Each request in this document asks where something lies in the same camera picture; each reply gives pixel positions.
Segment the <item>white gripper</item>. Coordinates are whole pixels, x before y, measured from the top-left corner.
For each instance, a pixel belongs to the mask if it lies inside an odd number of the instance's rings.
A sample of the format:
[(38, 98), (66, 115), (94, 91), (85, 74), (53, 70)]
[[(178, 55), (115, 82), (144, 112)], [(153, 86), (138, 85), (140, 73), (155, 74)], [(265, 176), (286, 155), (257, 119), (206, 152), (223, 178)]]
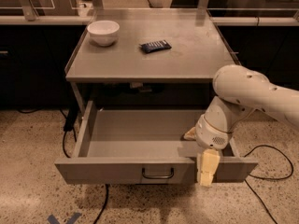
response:
[(233, 136), (233, 129), (222, 131), (210, 124), (204, 115), (184, 135), (183, 139), (196, 139), (200, 147), (208, 148), (197, 154), (197, 182), (204, 187), (210, 187), (220, 163), (221, 156), (218, 150), (223, 150)]

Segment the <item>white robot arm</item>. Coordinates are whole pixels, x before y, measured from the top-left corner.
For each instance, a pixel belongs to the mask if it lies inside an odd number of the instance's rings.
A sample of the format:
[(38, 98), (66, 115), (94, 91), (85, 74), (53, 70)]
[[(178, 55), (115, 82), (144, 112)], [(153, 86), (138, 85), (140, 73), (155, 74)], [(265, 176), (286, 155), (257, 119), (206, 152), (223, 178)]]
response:
[(280, 87), (241, 65), (225, 65), (213, 77), (216, 96), (195, 126), (184, 134), (204, 149), (197, 156), (197, 180), (211, 185), (220, 164), (220, 151), (231, 141), (235, 125), (254, 111), (299, 128), (299, 91)]

